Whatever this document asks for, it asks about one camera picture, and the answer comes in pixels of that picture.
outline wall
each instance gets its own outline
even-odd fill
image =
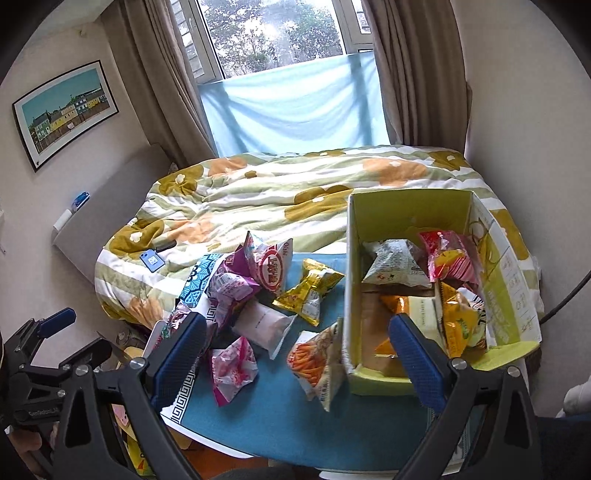
[[[466,155],[538,257],[548,311],[591,268],[591,80],[529,0],[452,3],[473,89]],[[542,327],[538,414],[591,374],[590,312],[591,285]]]
[[[33,172],[12,103],[45,81],[98,59],[119,113]],[[27,44],[0,86],[0,145],[0,202],[6,211],[0,242],[7,252],[0,254],[0,327],[6,339],[31,317],[74,308],[76,324],[45,342],[35,359],[53,366],[94,339],[96,329],[113,336],[119,325],[102,312],[90,283],[51,246],[52,225],[78,193],[92,194],[147,145],[100,24],[85,25],[82,35],[71,29]]]

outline blue phone case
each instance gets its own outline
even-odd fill
[[[152,249],[146,250],[139,257],[152,273],[164,266],[164,260]]]

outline framed picture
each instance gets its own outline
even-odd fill
[[[45,82],[12,107],[35,171],[79,135],[118,112],[100,60]]]

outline cardboard box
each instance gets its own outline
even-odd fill
[[[408,238],[423,247],[418,233],[434,229],[470,235],[477,244],[483,266],[480,280],[488,317],[489,349],[485,354],[475,355],[472,351],[463,357],[474,368],[492,370],[538,348],[540,325],[515,252],[498,222],[475,194],[445,189],[353,193],[348,205],[343,326],[343,363],[352,393],[413,392],[398,359],[379,359],[373,355],[373,343],[379,340],[374,335],[379,330],[381,340],[384,339],[383,332],[387,331],[392,314],[377,301],[378,293],[371,293],[374,286],[361,283],[372,262],[362,244]],[[375,301],[371,300],[372,295],[376,296]]]

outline yellow cardboard box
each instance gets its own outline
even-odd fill
[[[362,364],[361,281],[371,264],[363,251],[363,242],[408,238],[422,247],[418,233],[434,229],[470,235],[478,247],[489,349],[475,358],[465,356],[471,365],[492,370],[527,355],[541,342],[534,303],[515,252],[498,222],[475,194],[446,189],[353,193],[348,205],[343,363],[354,394],[413,392],[408,378],[386,376]]]

